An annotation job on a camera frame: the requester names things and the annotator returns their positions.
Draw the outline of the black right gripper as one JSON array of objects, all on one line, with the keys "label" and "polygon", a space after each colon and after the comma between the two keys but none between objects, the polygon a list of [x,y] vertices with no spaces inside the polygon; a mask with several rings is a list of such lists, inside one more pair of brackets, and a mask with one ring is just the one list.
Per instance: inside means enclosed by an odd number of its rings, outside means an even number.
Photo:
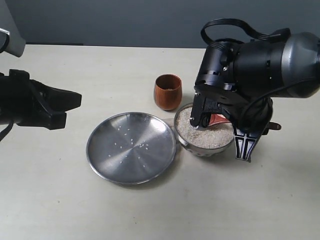
[{"label": "black right gripper", "polygon": [[233,74],[233,60],[243,42],[233,38],[217,41],[226,51],[207,46],[194,84],[189,123],[207,128],[211,114],[226,117],[233,125],[235,158],[251,162],[251,155],[272,116],[272,101],[263,98],[250,105],[254,97],[240,91]]}]

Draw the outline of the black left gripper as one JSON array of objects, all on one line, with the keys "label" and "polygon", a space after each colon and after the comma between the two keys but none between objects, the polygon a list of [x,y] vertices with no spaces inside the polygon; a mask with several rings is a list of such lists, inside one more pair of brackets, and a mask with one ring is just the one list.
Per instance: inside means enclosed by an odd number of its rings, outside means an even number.
[{"label": "black left gripper", "polygon": [[0,124],[64,129],[65,112],[81,106],[82,95],[30,79],[27,71],[10,69],[0,74]]}]

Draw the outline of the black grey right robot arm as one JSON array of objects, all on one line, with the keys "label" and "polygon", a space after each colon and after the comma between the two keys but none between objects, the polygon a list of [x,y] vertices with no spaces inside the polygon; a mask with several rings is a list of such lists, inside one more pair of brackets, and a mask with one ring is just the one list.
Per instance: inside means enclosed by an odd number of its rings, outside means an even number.
[{"label": "black grey right robot arm", "polygon": [[233,127],[236,158],[250,161],[261,136],[281,129],[271,121],[273,98],[305,99],[319,90],[320,40],[285,28],[267,40],[221,38],[218,43],[226,52],[206,48],[189,122],[206,128],[211,114],[223,115]]}]

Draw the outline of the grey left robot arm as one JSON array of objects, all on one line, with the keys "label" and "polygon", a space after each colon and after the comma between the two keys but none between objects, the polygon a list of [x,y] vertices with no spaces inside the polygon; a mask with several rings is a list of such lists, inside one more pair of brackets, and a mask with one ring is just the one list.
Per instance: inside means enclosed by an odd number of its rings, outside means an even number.
[{"label": "grey left robot arm", "polygon": [[[20,35],[7,3],[0,2],[0,51],[15,57],[24,53]],[[48,130],[65,128],[67,111],[80,107],[81,94],[31,79],[25,70],[10,69],[0,75],[0,123],[8,133],[13,125]]]}]

